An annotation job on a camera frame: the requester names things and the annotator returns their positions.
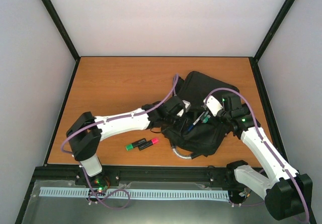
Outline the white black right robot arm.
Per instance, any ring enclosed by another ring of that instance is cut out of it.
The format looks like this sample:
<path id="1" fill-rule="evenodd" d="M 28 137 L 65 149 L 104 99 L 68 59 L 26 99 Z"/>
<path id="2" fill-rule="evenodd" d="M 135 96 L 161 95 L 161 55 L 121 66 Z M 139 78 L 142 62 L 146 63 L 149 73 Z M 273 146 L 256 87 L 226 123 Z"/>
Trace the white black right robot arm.
<path id="1" fill-rule="evenodd" d="M 270 215 L 276 220 L 298 218 L 304 213 L 302 223 L 310 221 L 312 180 L 300 174 L 276 150 L 245 97 L 228 88 L 218 88 L 225 95 L 219 99 L 211 91 L 204 104 L 213 117 L 227 124 L 233 135 L 240 139 L 254 154 L 265 174 L 256 172 L 250 165 L 239 162 L 232 169 L 233 179 L 259 195 Z"/>

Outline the green black highlighter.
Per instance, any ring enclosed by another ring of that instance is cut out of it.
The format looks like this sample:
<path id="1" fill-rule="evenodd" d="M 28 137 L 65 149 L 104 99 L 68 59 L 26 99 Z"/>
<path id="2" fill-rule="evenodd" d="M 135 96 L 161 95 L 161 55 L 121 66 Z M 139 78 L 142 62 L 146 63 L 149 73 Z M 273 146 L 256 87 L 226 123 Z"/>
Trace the green black highlighter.
<path id="1" fill-rule="evenodd" d="M 138 146 L 140 146 L 140 145 L 142 145 L 142 144 L 144 144 L 144 143 L 146 143 L 146 139 L 145 139 L 145 138 L 142 138 L 142 139 L 140 139 L 140 140 L 137 140 L 137 141 L 135 141 L 135 142 L 133 142 L 133 143 L 128 144 L 128 145 L 125 147 L 125 149 L 126 149 L 127 151 L 130 151 L 130 150 L 132 150 L 132 149 L 134 149 L 134 148 L 136 148 L 136 147 L 138 147 Z"/>

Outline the green white glue stick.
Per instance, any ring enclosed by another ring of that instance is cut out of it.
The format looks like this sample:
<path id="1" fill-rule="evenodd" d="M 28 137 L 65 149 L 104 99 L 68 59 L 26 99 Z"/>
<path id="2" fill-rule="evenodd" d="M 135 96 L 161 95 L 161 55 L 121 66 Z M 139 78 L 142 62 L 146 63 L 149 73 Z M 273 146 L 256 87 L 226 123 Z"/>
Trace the green white glue stick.
<path id="1" fill-rule="evenodd" d="M 208 120 L 209 120 L 209 118 L 210 118 L 210 117 L 208 117 L 208 116 L 207 116 L 207 117 L 205 117 L 205 118 L 202 120 L 202 123 L 207 123 L 207 122 L 208 122 Z"/>

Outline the pink black highlighter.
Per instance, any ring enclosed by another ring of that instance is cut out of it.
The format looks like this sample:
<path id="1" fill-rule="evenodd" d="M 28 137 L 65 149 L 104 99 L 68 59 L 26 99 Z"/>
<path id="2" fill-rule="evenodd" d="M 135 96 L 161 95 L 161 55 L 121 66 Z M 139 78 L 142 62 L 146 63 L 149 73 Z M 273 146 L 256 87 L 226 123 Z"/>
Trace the pink black highlighter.
<path id="1" fill-rule="evenodd" d="M 141 144 L 141 145 L 138 147 L 138 149 L 139 149 L 140 151 L 142 151 L 142 150 L 144 150 L 144 149 L 146 149 L 146 148 L 148 148 L 148 147 L 150 147 L 150 146 L 153 146 L 153 145 L 157 144 L 158 142 L 159 142 L 159 139 L 158 139 L 158 138 L 153 138 L 153 139 L 151 139 L 151 140 L 147 141 L 146 143 Z"/>

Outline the black student bag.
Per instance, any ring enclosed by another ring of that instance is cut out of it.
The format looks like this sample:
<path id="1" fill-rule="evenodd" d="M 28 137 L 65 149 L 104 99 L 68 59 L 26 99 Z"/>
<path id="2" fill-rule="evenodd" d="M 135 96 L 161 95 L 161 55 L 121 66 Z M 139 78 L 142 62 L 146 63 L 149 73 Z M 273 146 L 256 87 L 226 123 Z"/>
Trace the black student bag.
<path id="1" fill-rule="evenodd" d="M 188 127 L 204 111 L 208 111 L 207 116 L 211 117 L 211 112 L 203 102 L 211 95 L 221 103 L 223 110 L 231 115 L 229 125 L 213 126 L 209 119 L 207 123 L 199 121 L 190 132 L 187 132 L 188 128 L 185 131 L 176 131 L 171 128 L 163 130 L 164 124 L 161 126 L 161 133 L 169 140 L 173 151 L 178 148 L 190 151 L 187 156 L 189 159 L 213 155 L 226 134 L 232 132 L 234 136 L 240 137 L 243 130 L 254 125 L 250 109 L 246 103 L 241 102 L 239 89 L 234 85 L 192 71 L 185 79 L 178 79 L 175 92 L 180 99 L 191 103 L 189 111 L 183 115 L 189 118 Z"/>

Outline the blue capped white marker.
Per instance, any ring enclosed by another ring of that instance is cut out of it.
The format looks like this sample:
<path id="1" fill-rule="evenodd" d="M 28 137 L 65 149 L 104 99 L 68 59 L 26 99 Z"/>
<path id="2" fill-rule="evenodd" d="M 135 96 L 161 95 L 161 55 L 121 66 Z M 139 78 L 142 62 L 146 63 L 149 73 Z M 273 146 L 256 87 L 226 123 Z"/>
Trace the blue capped white marker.
<path id="1" fill-rule="evenodd" d="M 208 115 L 208 111 L 204 111 L 187 129 L 187 132 L 190 132 L 194 126 L 199 122 L 202 121 Z"/>

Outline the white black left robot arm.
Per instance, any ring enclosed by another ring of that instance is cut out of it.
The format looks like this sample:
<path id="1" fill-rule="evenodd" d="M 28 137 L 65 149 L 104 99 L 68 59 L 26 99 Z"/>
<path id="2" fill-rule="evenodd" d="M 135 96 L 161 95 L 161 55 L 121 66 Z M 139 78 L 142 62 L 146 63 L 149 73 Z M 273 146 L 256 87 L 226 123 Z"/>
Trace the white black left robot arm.
<path id="1" fill-rule="evenodd" d="M 172 96 L 168 100 L 146 104 L 131 112 L 113 116 L 93 116 L 91 112 L 85 112 L 66 133 L 70 154 L 84 168 L 87 179 L 99 185 L 105 178 L 96 154 L 100 142 L 129 131 L 161 127 L 180 119 L 190 107 L 190 102 Z"/>

